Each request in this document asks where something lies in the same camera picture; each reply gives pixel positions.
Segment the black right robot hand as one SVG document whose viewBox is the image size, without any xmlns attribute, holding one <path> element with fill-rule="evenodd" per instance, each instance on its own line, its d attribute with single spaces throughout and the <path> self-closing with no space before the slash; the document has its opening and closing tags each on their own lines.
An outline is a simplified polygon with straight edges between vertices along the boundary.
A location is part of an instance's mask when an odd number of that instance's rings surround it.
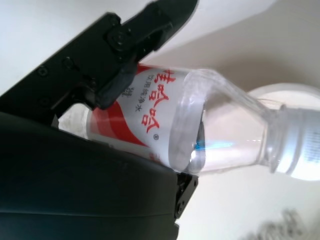
<svg viewBox="0 0 320 240">
<path fill-rule="evenodd" d="M 195 0 L 106 13 L 0 98 L 3 240 L 175 240 L 198 177 L 59 130 L 71 106 L 110 107 Z"/>
</svg>

